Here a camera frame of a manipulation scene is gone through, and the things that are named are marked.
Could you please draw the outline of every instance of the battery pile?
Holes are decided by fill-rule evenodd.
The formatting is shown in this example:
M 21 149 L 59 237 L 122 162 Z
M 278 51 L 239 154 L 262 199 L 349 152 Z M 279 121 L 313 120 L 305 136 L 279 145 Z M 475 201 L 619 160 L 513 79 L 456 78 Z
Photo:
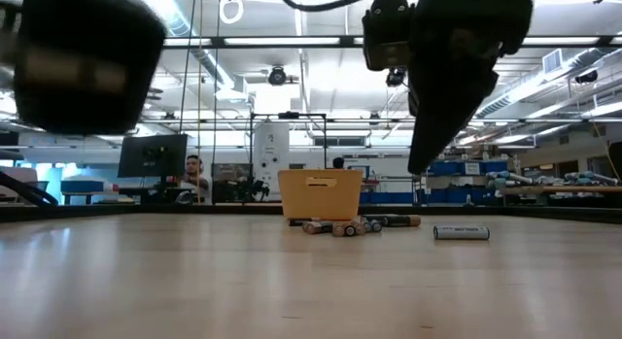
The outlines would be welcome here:
M 363 236 L 366 233 L 378 233 L 385 227 L 419 227 L 419 216 L 401 215 L 364 215 L 353 220 L 289 220 L 290 226 L 302 226 L 308 234 L 331 233 L 334 237 Z M 484 226 L 434 226 L 434 240 L 480 240 L 490 239 L 490 230 Z

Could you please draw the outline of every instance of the table surface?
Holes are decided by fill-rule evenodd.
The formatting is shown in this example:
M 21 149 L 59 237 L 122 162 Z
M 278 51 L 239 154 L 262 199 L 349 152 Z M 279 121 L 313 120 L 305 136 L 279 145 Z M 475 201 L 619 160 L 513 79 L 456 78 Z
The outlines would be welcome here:
M 491 240 L 434 241 L 487 225 Z M 305 235 L 275 216 L 0 225 L 1 338 L 619 338 L 622 226 L 423 217 Z

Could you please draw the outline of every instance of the yellow cable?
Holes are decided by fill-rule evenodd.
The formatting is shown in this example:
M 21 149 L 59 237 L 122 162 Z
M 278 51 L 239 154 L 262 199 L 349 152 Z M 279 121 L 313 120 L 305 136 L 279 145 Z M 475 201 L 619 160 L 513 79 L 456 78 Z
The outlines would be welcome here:
M 599 140 L 601 141 L 601 144 L 603 144 L 603 147 L 605 148 L 606 158 L 609 160 L 611 169 L 613 169 L 613 174 L 615 175 L 615 178 L 618 180 L 618 182 L 620 182 L 620 175 L 618 174 L 618 171 L 615 170 L 615 165 L 613 165 L 613 160 L 611 160 L 611 155 L 609 154 L 609 147 L 606 145 L 606 142 L 605 142 L 605 139 L 603 139 L 603 136 L 601 136 L 601 131 L 599 131 L 599 127 L 594 122 L 594 116 L 592 116 L 591 112 L 590 112 L 590 118 L 592 119 L 592 125 L 594 125 L 594 130 L 596 130 L 596 134 L 598 135 Z
M 199 51 L 202 51 L 202 45 L 203 45 L 203 40 L 200 39 L 200 37 L 203 35 L 203 0 L 200 0 L 200 4 L 199 4 L 199 22 L 198 22 L 198 35 L 199 35 L 199 40 L 198 40 L 198 49 Z M 202 65 L 199 63 L 198 64 L 198 96 L 197 96 L 197 112 L 196 112 L 196 116 L 198 117 L 198 125 L 196 127 L 196 134 L 197 134 L 197 146 L 198 146 L 198 151 L 197 151 L 197 155 L 198 155 L 198 161 L 199 161 L 199 168 L 201 165 L 201 72 L 203 72 L 203 68 Z M 199 175 L 196 176 L 196 197 L 197 197 L 197 201 L 200 204 L 201 202 L 201 172 L 199 169 Z

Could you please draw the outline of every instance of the computer monitor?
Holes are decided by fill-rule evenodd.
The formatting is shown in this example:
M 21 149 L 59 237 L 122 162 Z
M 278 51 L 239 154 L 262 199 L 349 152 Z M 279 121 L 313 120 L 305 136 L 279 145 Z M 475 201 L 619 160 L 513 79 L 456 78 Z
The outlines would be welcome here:
M 126 137 L 121 148 L 120 178 L 179 177 L 186 173 L 188 135 Z

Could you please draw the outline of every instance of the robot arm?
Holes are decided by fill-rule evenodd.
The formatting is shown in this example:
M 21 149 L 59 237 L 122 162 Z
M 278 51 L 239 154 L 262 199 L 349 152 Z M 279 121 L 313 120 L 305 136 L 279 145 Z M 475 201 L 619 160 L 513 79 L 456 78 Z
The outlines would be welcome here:
M 317 12 L 359 0 L 295 9 Z M 408 107 L 416 124 L 408 170 L 425 171 L 467 125 L 498 75 L 497 60 L 518 52 L 531 25 L 532 0 L 374 0 L 363 17 L 367 68 L 407 67 Z

